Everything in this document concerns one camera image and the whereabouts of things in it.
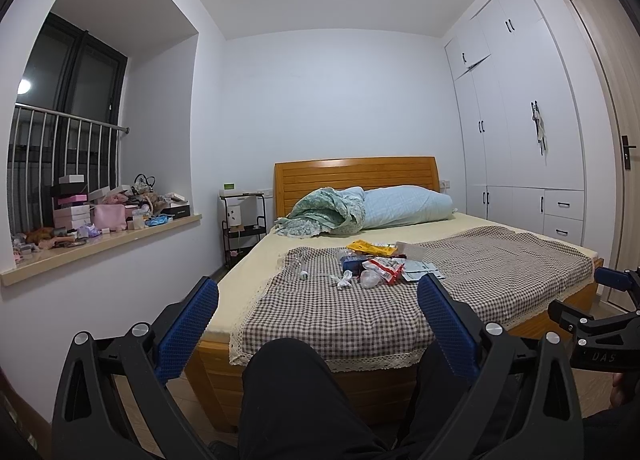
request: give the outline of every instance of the black pants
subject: black pants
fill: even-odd
[[[502,436],[518,389],[511,380],[475,454],[490,450]],[[470,387],[451,373],[440,347],[431,345],[418,365],[398,444],[389,451],[354,412],[322,358],[303,342],[279,339],[265,344],[249,362],[242,382],[241,460],[417,459]],[[616,425],[615,413],[585,419],[586,458],[608,458],[604,437]]]

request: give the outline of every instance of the window sill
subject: window sill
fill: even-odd
[[[97,238],[91,238],[81,247],[34,252],[30,257],[25,258],[22,262],[18,263],[15,268],[5,272],[0,272],[0,284],[2,286],[9,286],[57,268],[61,265],[81,260],[87,256],[93,256],[98,252],[113,249],[113,247],[128,244],[129,242],[135,242],[136,240],[141,240],[142,238],[153,236],[154,234],[177,229],[178,227],[197,222],[201,219],[202,215],[187,216],[156,227],[146,227],[137,231],[122,231],[119,233],[104,234]]]

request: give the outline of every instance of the pink bag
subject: pink bag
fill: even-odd
[[[98,229],[110,231],[125,230],[127,220],[125,207],[122,204],[100,204],[94,208],[94,225]]]

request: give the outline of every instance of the mattress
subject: mattress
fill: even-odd
[[[286,236],[278,236],[272,231],[220,281],[218,285],[220,290],[218,310],[211,318],[202,339],[222,344],[229,342],[230,332],[239,323],[255,296],[260,294],[269,279],[277,274],[279,259],[288,250],[296,247],[312,247],[315,249],[344,247],[360,239],[375,243],[406,242],[414,244],[453,236],[468,229],[487,225],[501,224],[462,213],[455,213],[449,220],[441,222],[367,230],[353,236],[287,238]],[[516,232],[525,232],[517,228],[510,229]],[[548,236],[540,234],[536,236],[543,240],[552,240]],[[598,257],[598,254],[593,250],[565,242],[562,243],[574,247],[592,260],[596,260]]]

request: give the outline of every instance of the brown checkered tablecloth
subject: brown checkered tablecloth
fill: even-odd
[[[508,324],[593,275],[573,247],[486,226],[419,244],[445,275],[453,299],[485,322]],[[340,249],[298,247],[232,332],[230,361],[247,364],[264,343],[293,337],[310,344],[334,371],[374,370],[417,362],[433,333],[416,301],[416,283],[339,290]],[[304,268],[307,280],[299,278]]]

